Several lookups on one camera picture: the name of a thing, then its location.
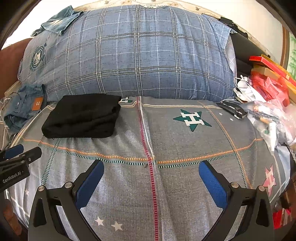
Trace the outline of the black pants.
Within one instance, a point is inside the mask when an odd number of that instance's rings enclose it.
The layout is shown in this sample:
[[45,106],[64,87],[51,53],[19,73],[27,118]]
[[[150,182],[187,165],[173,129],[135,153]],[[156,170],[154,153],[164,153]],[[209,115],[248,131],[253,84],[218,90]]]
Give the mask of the black pants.
[[113,135],[121,105],[120,96],[66,95],[42,126],[46,138],[107,138]]

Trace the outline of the blue denim jeans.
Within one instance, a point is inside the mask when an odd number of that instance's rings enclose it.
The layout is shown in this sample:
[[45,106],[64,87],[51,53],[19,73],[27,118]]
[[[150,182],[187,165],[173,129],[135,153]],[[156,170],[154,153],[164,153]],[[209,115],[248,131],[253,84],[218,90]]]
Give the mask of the blue denim jeans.
[[4,112],[4,122],[18,133],[26,122],[35,117],[47,105],[46,87],[43,84],[24,84],[14,92]]

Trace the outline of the clear plastic bags pile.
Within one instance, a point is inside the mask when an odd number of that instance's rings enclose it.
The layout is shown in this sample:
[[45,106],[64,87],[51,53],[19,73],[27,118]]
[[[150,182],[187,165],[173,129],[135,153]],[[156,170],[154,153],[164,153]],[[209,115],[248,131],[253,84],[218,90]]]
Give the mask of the clear plastic bags pile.
[[288,100],[285,81],[260,74],[234,78],[234,92],[269,151],[279,144],[295,148],[295,105]]

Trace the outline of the grey patterned bed sheet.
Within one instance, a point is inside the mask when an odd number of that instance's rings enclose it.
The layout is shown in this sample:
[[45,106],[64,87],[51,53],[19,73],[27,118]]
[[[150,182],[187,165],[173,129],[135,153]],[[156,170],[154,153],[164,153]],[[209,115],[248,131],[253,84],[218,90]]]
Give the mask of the grey patterned bed sheet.
[[286,147],[271,154],[249,119],[210,101],[131,97],[108,138],[44,137],[54,108],[45,107],[12,141],[42,150],[29,177],[4,193],[25,226],[40,185],[59,188],[96,159],[104,175],[82,213],[102,240],[201,240],[221,213],[199,176],[204,160],[241,187],[263,186],[271,205],[290,180]]

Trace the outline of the black remote control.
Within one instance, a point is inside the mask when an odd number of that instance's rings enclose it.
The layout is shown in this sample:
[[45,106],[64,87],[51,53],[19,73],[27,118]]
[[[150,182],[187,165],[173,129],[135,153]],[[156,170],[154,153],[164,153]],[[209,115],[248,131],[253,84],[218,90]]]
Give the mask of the black remote control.
[[247,116],[247,112],[234,102],[223,100],[216,102],[216,104],[239,120],[242,120]]

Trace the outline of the teal denim cloth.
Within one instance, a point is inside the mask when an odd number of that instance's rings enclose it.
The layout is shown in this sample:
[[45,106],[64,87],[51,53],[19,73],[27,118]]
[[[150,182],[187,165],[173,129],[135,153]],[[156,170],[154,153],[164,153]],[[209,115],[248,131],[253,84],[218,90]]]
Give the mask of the teal denim cloth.
[[83,11],[75,11],[72,6],[62,9],[59,13],[52,16],[48,21],[41,24],[41,27],[32,32],[31,37],[36,37],[41,32],[49,31],[62,36],[67,29],[82,15]]

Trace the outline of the red and yellow boxes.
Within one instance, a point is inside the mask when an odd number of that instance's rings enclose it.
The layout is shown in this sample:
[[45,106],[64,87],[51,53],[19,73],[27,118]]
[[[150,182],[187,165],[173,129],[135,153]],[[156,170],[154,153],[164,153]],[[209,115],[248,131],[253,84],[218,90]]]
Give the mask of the red and yellow boxes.
[[276,64],[264,54],[260,56],[250,56],[249,61],[253,63],[253,72],[261,73],[276,80],[280,78],[284,80],[288,89],[289,99],[295,104],[295,78],[292,77],[285,68]]

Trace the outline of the blue plaid pillow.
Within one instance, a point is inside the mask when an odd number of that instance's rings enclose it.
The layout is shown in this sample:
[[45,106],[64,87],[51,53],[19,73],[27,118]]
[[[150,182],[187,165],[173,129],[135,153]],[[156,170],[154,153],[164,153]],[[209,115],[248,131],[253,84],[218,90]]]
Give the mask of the blue plaid pillow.
[[43,84],[48,101],[105,93],[218,102],[233,95],[232,29],[171,6],[115,6],[83,13],[62,35],[27,45],[22,84]]

